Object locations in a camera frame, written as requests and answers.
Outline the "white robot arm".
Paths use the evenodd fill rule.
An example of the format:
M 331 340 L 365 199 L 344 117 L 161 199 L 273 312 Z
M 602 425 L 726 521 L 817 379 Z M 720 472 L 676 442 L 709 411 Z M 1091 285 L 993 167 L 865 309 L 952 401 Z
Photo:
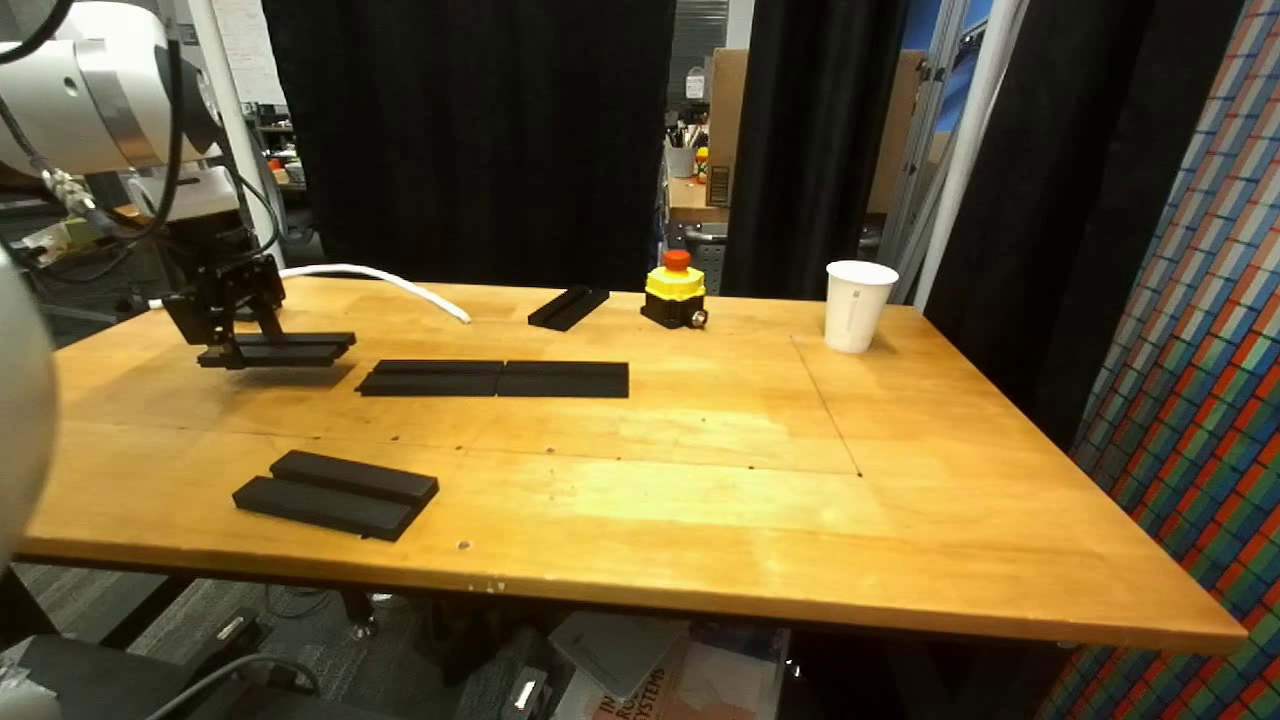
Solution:
M 34 294 L 105 285 L 148 255 L 155 302 L 205 368 L 291 356 L 286 285 L 249 217 L 255 188 L 154 10 L 52 0 L 7 39 L 0 160 L 63 211 L 57 231 L 3 244 Z

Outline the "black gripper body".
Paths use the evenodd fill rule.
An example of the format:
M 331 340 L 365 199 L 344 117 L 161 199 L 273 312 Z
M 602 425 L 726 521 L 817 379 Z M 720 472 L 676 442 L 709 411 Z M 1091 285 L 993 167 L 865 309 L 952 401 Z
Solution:
M 286 285 L 269 255 L 196 255 L 175 265 L 175 289 L 164 295 L 164 312 L 188 344 L 205 344 L 216 319 L 238 325 L 249 316 L 255 325 L 254 302 L 261 295 L 286 304 Z

